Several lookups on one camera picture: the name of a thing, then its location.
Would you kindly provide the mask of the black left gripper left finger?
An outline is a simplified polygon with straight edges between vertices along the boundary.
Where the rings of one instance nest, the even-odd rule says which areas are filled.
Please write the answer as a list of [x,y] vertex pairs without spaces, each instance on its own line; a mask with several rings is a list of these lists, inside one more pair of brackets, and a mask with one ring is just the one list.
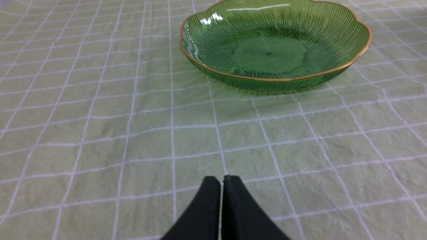
[[220,182],[204,177],[200,188],[183,214],[162,240],[217,240],[220,217]]

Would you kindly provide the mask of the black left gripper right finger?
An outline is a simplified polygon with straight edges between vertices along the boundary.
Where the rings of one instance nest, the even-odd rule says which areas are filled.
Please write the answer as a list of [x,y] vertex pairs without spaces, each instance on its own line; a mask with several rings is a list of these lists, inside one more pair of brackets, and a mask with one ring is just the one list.
[[224,176],[223,240],[289,240],[258,205],[239,176]]

